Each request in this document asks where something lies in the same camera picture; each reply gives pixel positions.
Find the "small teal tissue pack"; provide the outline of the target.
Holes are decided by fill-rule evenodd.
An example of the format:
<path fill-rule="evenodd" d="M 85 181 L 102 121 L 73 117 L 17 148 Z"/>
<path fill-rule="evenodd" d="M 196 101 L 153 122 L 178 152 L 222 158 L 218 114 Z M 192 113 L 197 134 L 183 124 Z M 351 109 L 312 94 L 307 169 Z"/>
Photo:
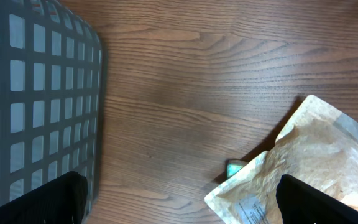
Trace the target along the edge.
<path fill-rule="evenodd" d="M 246 161 L 239 159 L 230 159 L 226 164 L 226 178 L 230 179 L 232 176 L 237 174 L 243 167 L 248 164 Z"/>

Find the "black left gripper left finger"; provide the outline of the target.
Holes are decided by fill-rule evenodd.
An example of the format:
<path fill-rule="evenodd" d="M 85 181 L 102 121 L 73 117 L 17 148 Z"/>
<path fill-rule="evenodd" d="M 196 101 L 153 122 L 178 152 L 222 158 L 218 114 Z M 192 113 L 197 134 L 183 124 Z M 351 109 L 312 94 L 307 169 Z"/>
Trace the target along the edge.
<path fill-rule="evenodd" d="M 86 177 L 75 171 L 0 207 L 0 224 L 81 224 L 88 195 Z"/>

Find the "brown snack package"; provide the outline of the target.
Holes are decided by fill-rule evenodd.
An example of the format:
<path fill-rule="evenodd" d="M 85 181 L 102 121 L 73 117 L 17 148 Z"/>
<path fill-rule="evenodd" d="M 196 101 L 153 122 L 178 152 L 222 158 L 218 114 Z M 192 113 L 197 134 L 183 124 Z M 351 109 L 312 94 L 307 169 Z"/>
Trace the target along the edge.
<path fill-rule="evenodd" d="M 205 196 L 226 223 L 281 223 L 275 198 L 285 174 L 358 211 L 358 122 L 307 96 L 275 140 Z"/>

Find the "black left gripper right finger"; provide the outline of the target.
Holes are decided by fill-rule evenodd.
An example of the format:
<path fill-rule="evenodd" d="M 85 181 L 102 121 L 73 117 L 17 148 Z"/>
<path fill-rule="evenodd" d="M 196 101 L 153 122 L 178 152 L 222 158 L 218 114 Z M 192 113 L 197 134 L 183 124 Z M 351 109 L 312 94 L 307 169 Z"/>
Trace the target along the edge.
<path fill-rule="evenodd" d="M 358 211 L 285 174 L 276 188 L 284 224 L 358 224 Z"/>

